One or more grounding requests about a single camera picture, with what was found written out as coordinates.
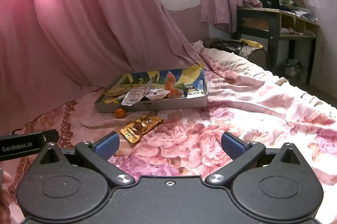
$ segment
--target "orange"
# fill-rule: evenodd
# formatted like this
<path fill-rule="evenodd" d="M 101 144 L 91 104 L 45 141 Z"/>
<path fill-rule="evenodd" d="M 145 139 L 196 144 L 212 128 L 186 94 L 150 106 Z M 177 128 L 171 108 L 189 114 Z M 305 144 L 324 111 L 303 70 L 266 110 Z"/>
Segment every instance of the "orange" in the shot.
<path fill-rule="evenodd" d="M 116 111 L 115 111 L 115 117 L 116 118 L 124 118 L 126 117 L 126 111 L 122 108 L 118 108 Z"/>

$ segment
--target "golden candy wrapper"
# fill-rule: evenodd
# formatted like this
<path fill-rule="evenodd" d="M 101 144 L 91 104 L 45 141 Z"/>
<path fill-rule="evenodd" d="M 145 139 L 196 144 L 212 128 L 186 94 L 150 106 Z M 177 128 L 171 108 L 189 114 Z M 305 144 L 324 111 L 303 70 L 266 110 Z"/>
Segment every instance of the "golden candy wrapper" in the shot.
<path fill-rule="evenodd" d="M 143 135 L 151 131 L 153 127 L 161 123 L 163 120 L 164 119 L 157 116 L 143 115 L 141 118 L 131 122 L 121 129 L 121 133 L 129 142 L 136 143 L 140 141 Z"/>

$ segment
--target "blanket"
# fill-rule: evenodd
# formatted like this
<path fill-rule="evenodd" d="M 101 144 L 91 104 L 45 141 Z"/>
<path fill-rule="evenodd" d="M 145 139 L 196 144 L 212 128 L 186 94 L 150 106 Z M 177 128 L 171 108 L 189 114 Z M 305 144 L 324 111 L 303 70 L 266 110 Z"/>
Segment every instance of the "blanket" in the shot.
<path fill-rule="evenodd" d="M 193 45 L 212 71 L 205 72 L 208 105 L 204 108 L 128 113 L 115 119 L 102 114 L 94 102 L 102 89 L 69 101 L 28 123 L 18 131 L 57 129 L 61 148 L 80 141 L 96 141 L 119 131 L 143 114 L 164 118 L 164 122 L 130 144 L 120 136 L 117 153 L 109 159 L 138 179 L 141 175 L 176 176 L 210 173 L 230 162 L 221 148 L 221 135 L 229 131 L 244 141 L 259 141 L 267 148 L 293 142 L 313 168 L 324 189 L 324 200 L 316 218 L 323 224 L 337 222 L 334 205 L 337 194 L 336 109 L 318 98 L 289 85 L 270 72 L 234 54 Z M 16 187 L 36 156 L 2 163 L 15 180 L 7 185 L 12 197 L 12 223 L 22 220 L 16 206 Z"/>

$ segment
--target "screw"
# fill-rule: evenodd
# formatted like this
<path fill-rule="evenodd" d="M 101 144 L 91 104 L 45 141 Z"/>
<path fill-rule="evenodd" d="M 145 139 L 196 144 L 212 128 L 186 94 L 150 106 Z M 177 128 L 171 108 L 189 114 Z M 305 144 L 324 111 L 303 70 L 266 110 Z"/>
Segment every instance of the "screw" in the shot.
<path fill-rule="evenodd" d="M 174 181 L 172 181 L 172 180 L 169 180 L 169 181 L 166 181 L 165 184 L 166 184 L 167 186 L 173 186 L 173 185 L 176 184 L 176 183 L 175 183 Z"/>
<path fill-rule="evenodd" d="M 126 184 L 126 183 L 129 183 L 131 180 L 132 180 L 132 176 L 128 174 L 120 174 L 120 175 L 117 175 L 116 177 L 116 181 L 118 183 Z"/>
<path fill-rule="evenodd" d="M 212 183 L 219 183 L 224 181 L 223 175 L 220 174 L 211 174 L 208 176 L 208 180 Z"/>

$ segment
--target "wooden desk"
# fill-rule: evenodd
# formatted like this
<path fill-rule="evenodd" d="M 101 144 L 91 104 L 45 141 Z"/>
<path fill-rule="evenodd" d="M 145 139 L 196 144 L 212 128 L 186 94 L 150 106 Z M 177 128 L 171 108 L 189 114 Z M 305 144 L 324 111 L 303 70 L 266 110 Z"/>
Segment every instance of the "wooden desk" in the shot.
<path fill-rule="evenodd" d="M 267 53 L 271 60 L 269 70 L 273 74 L 276 73 L 278 46 L 281 40 L 289 40 L 288 59 L 294 58 L 296 40 L 308 40 L 308 42 L 311 42 L 311 52 L 305 83 L 309 85 L 315 57 L 316 37 L 281 33 L 281 28 L 289 27 L 301 33 L 303 33 L 305 29 L 311 30 L 317 37 L 317 30 L 320 26 L 296 14 L 278 9 L 239 7 L 238 27 L 234 38 L 240 39 L 242 34 L 245 34 L 267 39 Z"/>

